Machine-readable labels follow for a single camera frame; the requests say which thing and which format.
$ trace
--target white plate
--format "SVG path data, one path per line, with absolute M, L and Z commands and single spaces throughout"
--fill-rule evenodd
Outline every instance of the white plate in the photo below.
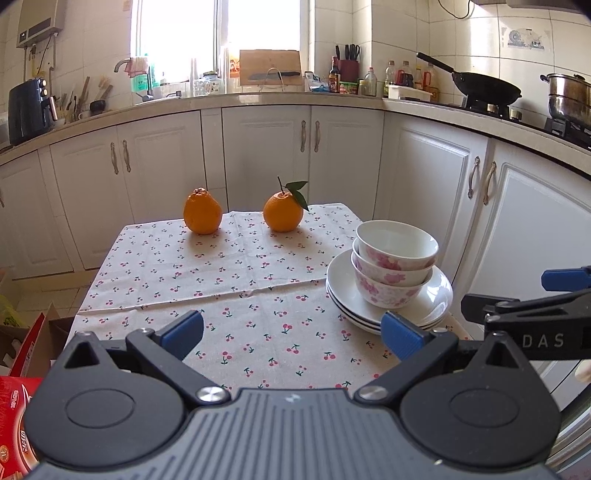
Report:
M 343 307 L 330 290 L 330 285 L 328 282 L 326 282 L 326 293 L 329 295 L 330 299 L 335 303 L 336 307 L 343 313 L 343 315 L 347 318 L 348 321 L 357 326 L 363 325 L 365 327 L 364 330 L 372 329 L 372 333 L 375 333 L 376 335 L 379 335 L 381 333 L 380 325 L 368 322 L 367 320 L 360 319 L 359 317 L 357 317 L 357 315 Z M 435 327 L 435 325 L 437 325 L 439 322 L 441 322 L 441 319 L 437 319 L 432 323 L 422 326 L 421 328 L 423 330 L 430 330 L 431 328 Z
M 335 300 L 358 318 L 380 325 L 387 309 L 371 305 L 363 299 L 355 286 L 355 273 L 351 264 L 351 250 L 337 255 L 326 271 Z M 396 310 L 407 320 L 419 327 L 425 327 L 440 320 L 451 308 L 452 285 L 436 266 L 433 266 L 431 280 L 421 289 L 416 298 Z

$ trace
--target cherry print tablecloth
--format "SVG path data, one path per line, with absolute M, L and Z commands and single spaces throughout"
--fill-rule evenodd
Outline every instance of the cherry print tablecloth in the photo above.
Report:
M 120 339 L 198 310 L 204 337 L 184 361 L 231 393 L 240 386 L 354 391 L 398 361 L 325 291 L 326 267 L 350 248 L 360 222 L 331 204 L 310 206 L 286 234 L 272 233 L 261 212 L 225 214 L 206 236 L 182 220 L 126 226 L 70 335 Z M 446 324 L 459 331 L 451 317 Z

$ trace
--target frying pan handle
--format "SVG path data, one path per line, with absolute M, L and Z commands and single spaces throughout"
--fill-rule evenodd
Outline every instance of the frying pan handle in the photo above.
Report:
M 445 70 L 446 72 L 449 73 L 453 73 L 453 68 L 451 68 L 449 65 L 447 65 L 446 63 L 443 63 L 442 61 L 436 60 L 433 57 L 430 57 L 429 55 L 425 55 L 424 53 L 417 53 L 417 58 L 426 61 L 427 63 L 433 63 L 433 65 L 435 65 L 436 67 Z

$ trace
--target stacked bowls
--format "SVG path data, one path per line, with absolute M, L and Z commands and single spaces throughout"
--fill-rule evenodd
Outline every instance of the stacked bowls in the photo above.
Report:
M 438 251 L 437 241 L 415 226 L 364 222 L 351 252 L 357 289 L 376 307 L 402 308 L 431 280 Z

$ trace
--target sticker on wall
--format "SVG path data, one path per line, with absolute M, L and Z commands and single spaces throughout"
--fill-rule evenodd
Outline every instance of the sticker on wall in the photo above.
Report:
M 545 50 L 544 42 L 550 37 L 549 32 L 545 31 L 539 34 L 531 28 L 510 30 L 507 27 L 503 27 L 501 33 L 507 47 L 538 51 Z

